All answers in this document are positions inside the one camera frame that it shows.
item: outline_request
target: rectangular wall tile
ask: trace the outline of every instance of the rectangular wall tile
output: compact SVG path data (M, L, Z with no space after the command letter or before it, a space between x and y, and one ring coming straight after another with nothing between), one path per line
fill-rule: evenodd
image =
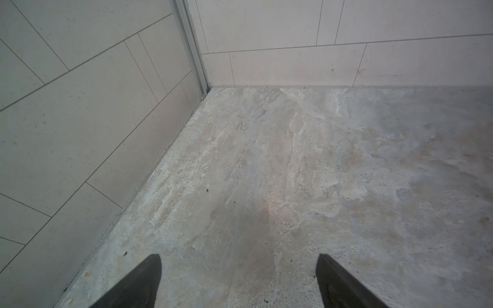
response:
M24 245L9 240L0 239L0 272L21 251Z
M49 216L0 195L0 237L27 244Z
M169 93L190 71L173 16L144 29L139 35Z
M188 73L188 75L181 81L181 85L185 91L190 107L193 111L195 111L202 101L202 95L199 92L199 88L197 87L197 83L195 82L195 77L192 72Z
M44 83L68 71L10 0L0 0L0 38Z
M195 0L187 0L188 3L188 11L190 12L189 18L194 27L195 35L199 42L199 47L201 53L208 53L206 38L204 36L204 31L202 29L202 22L200 21L199 16L199 8L197 6L197 2Z
M207 79L212 87L234 86L229 53L202 55Z
M493 35L368 43L355 86L493 86Z
M121 208L84 184L0 273L4 307L51 307Z
M161 0L13 1L70 69L171 13Z
M0 109L43 85L41 80L0 41Z
M144 48L144 45L142 44L141 38L138 34L133 35L125 40L125 44L127 44L128 49L141 69L141 72L149 84L149 87L151 88L157 101L160 102L167 93L161 79L159 79L151 59L149 58L149 55L147 54L147 51Z
M178 85L87 182L124 207L191 114Z
M53 215L156 105L109 49L0 113L0 192Z
M343 2L344 0L323 1L317 45L335 44Z
M491 33L490 0L345 0L336 43Z
M315 45L322 0L197 0L209 52Z
M232 52L236 86L352 86L365 44Z

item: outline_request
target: gray floor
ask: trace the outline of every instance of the gray floor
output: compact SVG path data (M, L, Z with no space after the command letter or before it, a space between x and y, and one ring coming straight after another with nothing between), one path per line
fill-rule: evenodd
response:
M321 307L329 253L391 307L491 307L492 97L213 89L61 306L159 253L156 307Z

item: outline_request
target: wall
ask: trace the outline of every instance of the wall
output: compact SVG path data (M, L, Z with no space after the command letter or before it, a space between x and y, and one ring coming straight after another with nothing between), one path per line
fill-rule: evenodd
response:
M200 103L167 1L0 0L0 303L51 307Z
M490 0L188 0L212 86L492 86Z

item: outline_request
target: stone texture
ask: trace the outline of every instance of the stone texture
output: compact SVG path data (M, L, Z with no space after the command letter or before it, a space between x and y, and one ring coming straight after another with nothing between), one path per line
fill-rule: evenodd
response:
M322 307L329 253L390 307L488 307L492 95L212 89L59 306L159 253L156 307Z

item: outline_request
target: gray wall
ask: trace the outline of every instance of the gray wall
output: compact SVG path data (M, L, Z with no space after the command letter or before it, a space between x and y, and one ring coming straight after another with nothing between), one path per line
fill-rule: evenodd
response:
M493 86L491 0L187 0L212 86Z
M0 306L51 307L200 103L167 1L0 0Z

